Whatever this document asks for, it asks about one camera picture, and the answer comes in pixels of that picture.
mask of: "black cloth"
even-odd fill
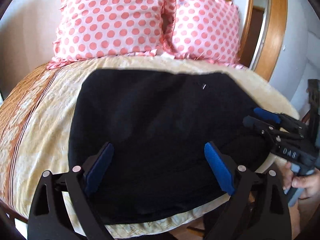
[[[115,153],[90,197],[105,224],[142,223],[221,196],[205,157],[213,140],[251,170],[269,147],[242,120],[257,104],[226,74],[96,70],[83,83],[69,138],[69,167],[106,141]]]

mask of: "metal screw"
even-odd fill
[[[272,176],[272,177],[274,177],[274,176],[276,176],[277,174],[276,174],[276,172],[274,171],[274,170],[270,170],[269,171],[269,174],[270,174],[270,176]]]
[[[79,171],[81,171],[81,167],[80,167],[80,166],[74,166],[74,167],[72,168],[72,171],[73,171],[73,172],[79,172]]]
[[[246,171],[247,168],[245,166],[243,166],[243,165],[239,165],[238,166],[238,170],[243,172],[243,171]]]
[[[44,171],[42,173],[42,176],[44,176],[44,177],[48,177],[49,175],[50,175],[50,171]]]

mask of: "pillow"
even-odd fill
[[[174,21],[164,36],[168,53],[176,58],[237,62],[237,6],[225,0],[176,0],[175,8]]]
[[[106,55],[163,47],[164,0],[61,0],[62,20],[48,69]]]

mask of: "mattress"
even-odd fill
[[[68,171],[68,137],[77,96],[83,81],[99,68],[151,69],[190,74],[222,72],[235,80],[264,109],[299,117],[284,96],[245,68],[141,56],[90,59],[53,70],[46,70],[42,65],[14,88],[0,108],[0,200],[23,217],[28,217],[42,172],[50,170],[56,174]],[[275,158],[270,154],[258,171],[265,171]],[[64,198],[75,230],[83,233],[68,193],[64,194]],[[201,217],[227,200],[228,195],[223,195],[167,219],[106,227],[115,238],[157,234]]]

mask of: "blue gripper pad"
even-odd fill
[[[221,189],[232,196],[235,193],[233,176],[210,143],[204,145],[204,156]]]
[[[98,190],[103,175],[111,163],[114,150],[115,149],[113,145],[108,143],[101,152],[100,156],[97,158],[96,162],[93,164],[87,176],[85,176],[84,193],[87,196],[90,196],[92,193],[95,193]]]
[[[258,115],[259,117],[261,117],[265,121],[266,120],[273,120],[275,123],[281,122],[280,117],[275,113],[271,113],[271,112],[264,110],[262,108],[259,108],[259,107],[256,107],[253,111],[256,115]]]

